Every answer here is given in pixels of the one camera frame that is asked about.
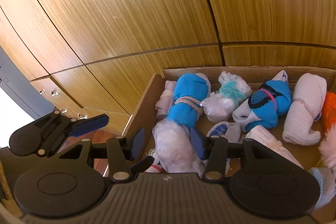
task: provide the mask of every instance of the light blue fabric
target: light blue fabric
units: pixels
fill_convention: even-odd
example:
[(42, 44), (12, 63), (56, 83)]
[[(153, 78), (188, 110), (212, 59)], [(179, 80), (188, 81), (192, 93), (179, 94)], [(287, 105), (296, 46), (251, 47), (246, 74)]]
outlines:
[(234, 102), (236, 107), (239, 104), (239, 99), (245, 99), (246, 95), (238, 90), (237, 82), (230, 81), (220, 87), (219, 92), (225, 96), (225, 98), (231, 98)]
[[(183, 96), (190, 96), (202, 101), (207, 97), (208, 92), (209, 87), (204, 79), (193, 73), (187, 73), (182, 75), (177, 81), (174, 90), (174, 99), (177, 100)], [(190, 105), (180, 102), (169, 109), (167, 119), (191, 129), (196, 125), (198, 113)]]
[(292, 103), (291, 92), (289, 90), (289, 85), (286, 82), (279, 80), (270, 80), (267, 81), (266, 84), (273, 88), (275, 91), (282, 94), (275, 97), (278, 109), (277, 111), (275, 111), (274, 102), (272, 100), (269, 100), (267, 103), (259, 108), (253, 108), (252, 111), (261, 119), (261, 121), (251, 122), (246, 125), (246, 132), (249, 132), (252, 128), (259, 124), (262, 125), (264, 128), (276, 127), (278, 124), (278, 117), (285, 115), (288, 112), (289, 107)]

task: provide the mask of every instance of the rolled sock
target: rolled sock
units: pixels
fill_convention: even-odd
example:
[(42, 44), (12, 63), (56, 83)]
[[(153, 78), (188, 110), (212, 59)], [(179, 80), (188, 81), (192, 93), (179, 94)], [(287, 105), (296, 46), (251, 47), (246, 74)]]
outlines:
[(245, 138), (254, 139), (264, 146), (267, 146), (269, 149), (283, 156), (284, 158), (290, 160), (292, 163), (298, 165), (303, 168), (302, 165), (298, 162), (298, 160), (286, 149), (282, 146), (281, 141), (278, 141), (266, 128), (263, 126), (255, 126), (251, 129), (251, 131), (246, 134)]
[(210, 90), (210, 82), (204, 74), (182, 75), (177, 81), (174, 90), (175, 104), (169, 109), (167, 119), (189, 129), (193, 128), (203, 112), (199, 104), (209, 95)]
[(149, 156), (154, 158), (152, 165), (145, 171), (146, 173), (160, 173), (162, 171), (162, 165), (159, 160), (159, 156), (156, 152), (156, 149), (152, 149), (148, 153)]
[(265, 128), (273, 128), (278, 124), (278, 117), (287, 113), (290, 104), (288, 77), (282, 70), (234, 110), (232, 117), (235, 122), (240, 123), (244, 132), (259, 124)]
[(187, 127), (167, 118), (153, 128), (156, 153), (168, 173), (197, 173), (202, 176), (204, 165), (189, 140)]
[(283, 125), (283, 140), (299, 145), (313, 145), (320, 141), (320, 132), (312, 130), (311, 126), (320, 116), (326, 92), (324, 78), (310, 73), (299, 78)]
[(175, 103), (174, 100), (174, 90), (176, 87), (176, 81), (166, 81), (165, 90), (160, 96), (160, 99), (155, 104), (155, 110), (157, 111), (157, 119), (163, 119), (167, 117), (170, 107)]
[(326, 167), (313, 167), (310, 169), (310, 172), (316, 178), (320, 185), (320, 198), (315, 208), (321, 208), (322, 206), (328, 204), (336, 194), (335, 177), (332, 174), (331, 170)]
[(218, 78), (221, 88), (201, 102), (209, 121), (227, 121), (232, 112), (252, 93), (251, 87), (238, 75), (223, 71)]

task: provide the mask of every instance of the pink string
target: pink string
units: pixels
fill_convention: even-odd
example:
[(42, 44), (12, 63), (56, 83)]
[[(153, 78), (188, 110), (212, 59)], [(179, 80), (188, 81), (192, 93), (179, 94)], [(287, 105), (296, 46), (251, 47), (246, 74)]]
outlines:
[(267, 94), (267, 96), (271, 98), (271, 100), (274, 103), (275, 112), (277, 112), (278, 111), (278, 105), (277, 105), (277, 101), (274, 99), (273, 95), (268, 90), (265, 90), (265, 89), (260, 89), (260, 90), (265, 92)]

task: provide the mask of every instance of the drawer handle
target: drawer handle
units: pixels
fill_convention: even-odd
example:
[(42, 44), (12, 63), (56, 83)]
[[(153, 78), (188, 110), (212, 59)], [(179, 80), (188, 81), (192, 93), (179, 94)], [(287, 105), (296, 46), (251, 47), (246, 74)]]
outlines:
[(87, 115), (83, 116), (83, 115), (81, 115), (81, 114), (78, 114), (78, 117), (79, 117), (80, 120), (82, 120), (82, 119), (87, 119)]
[(52, 91), (52, 92), (51, 92), (51, 96), (52, 96), (52, 97), (54, 97), (54, 96), (56, 96), (56, 95), (59, 95), (59, 92), (58, 92), (58, 91)]

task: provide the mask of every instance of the metal screw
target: metal screw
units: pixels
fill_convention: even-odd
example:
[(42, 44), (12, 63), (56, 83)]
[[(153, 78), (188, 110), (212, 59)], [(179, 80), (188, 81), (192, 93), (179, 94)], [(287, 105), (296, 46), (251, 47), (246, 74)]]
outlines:
[(218, 180), (222, 177), (222, 174), (217, 171), (210, 171), (205, 173), (205, 177), (210, 180)]
[(115, 180), (125, 180), (125, 179), (128, 179), (129, 178), (129, 174), (127, 172), (122, 172), (122, 171), (119, 171), (119, 172), (115, 172), (112, 177), (115, 179)]
[(44, 149), (40, 149), (37, 153), (39, 155), (43, 156), (45, 154), (45, 151), (44, 151)]

